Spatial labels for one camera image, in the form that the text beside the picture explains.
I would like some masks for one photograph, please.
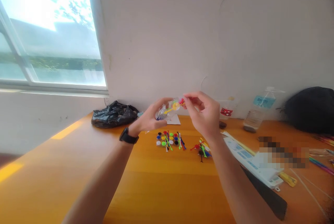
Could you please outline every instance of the black watch strap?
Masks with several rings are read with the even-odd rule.
[[[129,128],[125,128],[123,132],[121,133],[121,136],[119,137],[119,141],[125,141],[126,143],[136,144],[137,140],[139,139],[139,136],[132,137],[128,135],[128,132],[129,132]]]

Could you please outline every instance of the wooden table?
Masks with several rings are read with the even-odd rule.
[[[1,223],[60,223],[79,193],[100,166],[123,127],[101,130],[90,124],[91,114],[0,170]],[[212,159],[204,163],[195,151],[200,134],[188,116],[179,131],[187,150],[168,153],[156,146],[158,131],[141,133],[104,223],[234,223]],[[242,121],[230,119],[226,130],[254,151],[258,136],[274,136],[282,145],[297,141],[313,148],[329,148],[307,133],[281,122],[264,122],[256,134],[242,130]],[[295,169],[330,194],[333,176],[310,164]],[[306,180],[323,208],[330,200]],[[322,213],[302,183],[284,183],[278,194],[288,202],[285,223],[316,223]]]

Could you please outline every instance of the black bag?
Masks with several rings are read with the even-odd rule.
[[[334,91],[320,86],[300,91],[285,103],[288,122],[309,133],[334,135]]]
[[[115,100],[102,110],[94,110],[91,123],[99,128],[114,128],[134,122],[137,113],[138,110],[135,107]]]

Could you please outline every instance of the bottle label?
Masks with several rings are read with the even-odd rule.
[[[222,107],[222,109],[220,111],[220,113],[222,115],[225,115],[225,116],[228,116],[228,117],[230,117],[232,115],[232,112],[233,112],[233,110],[228,110],[228,109],[225,109],[224,107]]]
[[[253,101],[253,104],[257,105],[259,107],[264,107],[264,108],[270,109],[272,107],[272,105],[275,103],[275,100],[276,99],[274,99],[274,98],[266,98],[266,97],[263,97],[263,96],[256,96],[254,101]]]

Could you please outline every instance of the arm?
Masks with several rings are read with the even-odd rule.
[[[218,126],[219,103],[202,92],[188,93],[184,96],[194,127],[210,145],[219,179],[235,221],[242,224],[281,223],[222,140]]]
[[[150,105],[146,112],[129,126],[128,134],[136,137],[141,131],[149,131],[166,126],[166,121],[157,121],[155,119],[155,113],[169,100],[172,100],[172,98],[163,98]],[[133,144],[124,141],[119,141],[116,144],[66,214],[63,224],[102,223],[122,178],[133,146]]]

